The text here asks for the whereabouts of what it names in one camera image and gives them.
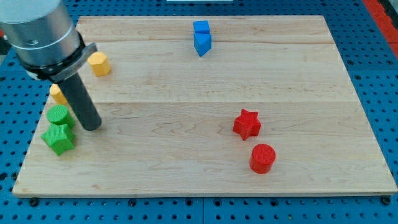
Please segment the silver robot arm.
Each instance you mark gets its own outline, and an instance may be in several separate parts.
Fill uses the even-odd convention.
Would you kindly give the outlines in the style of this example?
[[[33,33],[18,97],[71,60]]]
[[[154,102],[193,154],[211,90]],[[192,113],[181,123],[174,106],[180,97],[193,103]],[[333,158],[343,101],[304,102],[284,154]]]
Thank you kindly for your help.
[[[85,130],[101,125],[78,74],[98,49],[85,44],[62,0],[1,0],[1,30],[32,78],[59,86]]]

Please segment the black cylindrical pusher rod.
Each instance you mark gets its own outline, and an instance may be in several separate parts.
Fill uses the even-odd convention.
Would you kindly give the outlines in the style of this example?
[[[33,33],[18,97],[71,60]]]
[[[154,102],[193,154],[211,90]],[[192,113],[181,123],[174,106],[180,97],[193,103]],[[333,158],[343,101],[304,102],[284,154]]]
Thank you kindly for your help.
[[[79,74],[58,84],[83,129],[94,131],[101,125],[101,117]]]

